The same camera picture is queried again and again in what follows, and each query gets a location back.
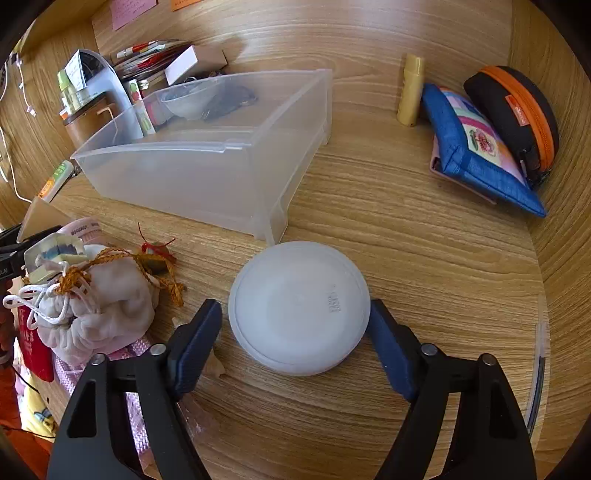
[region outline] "blue pouch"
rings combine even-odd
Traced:
[[[423,105],[439,141],[441,173],[534,215],[546,216],[509,149],[469,100],[426,83]]]

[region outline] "red envelope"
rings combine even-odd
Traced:
[[[53,382],[53,361],[51,349],[45,346],[37,330],[29,330],[27,318],[31,309],[21,305],[18,308],[18,344],[21,347],[25,366],[46,382]]]

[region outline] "cardboard box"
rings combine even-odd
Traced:
[[[174,85],[199,73],[215,72],[227,64],[221,48],[191,45],[166,68],[166,80]]]

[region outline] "yellow cylindrical container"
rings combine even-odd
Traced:
[[[398,121],[407,127],[417,123],[425,83],[425,60],[409,53],[404,64],[404,85],[398,105]]]

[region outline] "orange zipper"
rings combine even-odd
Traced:
[[[540,171],[545,172],[552,166],[554,161],[554,140],[552,139],[552,131],[548,120],[538,102],[535,101],[530,91],[506,70],[500,67],[488,66],[480,69],[480,71],[499,82],[505,90],[515,97],[515,100],[524,110],[530,121],[535,141],[538,144]]]

